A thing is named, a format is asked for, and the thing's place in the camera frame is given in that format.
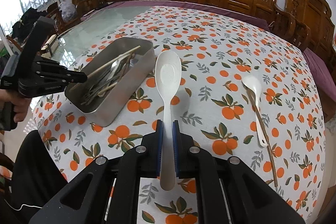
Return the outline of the person's left hand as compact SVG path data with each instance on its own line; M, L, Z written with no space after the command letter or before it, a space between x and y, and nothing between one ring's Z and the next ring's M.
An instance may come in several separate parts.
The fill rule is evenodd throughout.
M10 102L14 105L15 123L24 121L30 107L31 98L23 98L17 92L1 89L0 101L1 110L5 102Z

